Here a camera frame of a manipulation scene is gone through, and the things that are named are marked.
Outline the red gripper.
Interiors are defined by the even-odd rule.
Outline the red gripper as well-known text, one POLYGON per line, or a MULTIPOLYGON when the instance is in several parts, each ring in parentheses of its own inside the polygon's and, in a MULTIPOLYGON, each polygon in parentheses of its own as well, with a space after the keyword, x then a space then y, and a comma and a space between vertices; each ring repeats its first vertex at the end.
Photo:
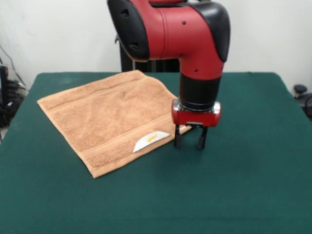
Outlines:
POLYGON ((208 127, 215 127, 221 118, 221 103, 216 101, 212 109, 204 112, 185 109, 178 99, 172 102, 172 120, 175 124, 174 147, 180 148, 182 144, 182 135, 180 125, 202 125, 202 132, 198 139, 197 148, 205 148, 208 127))

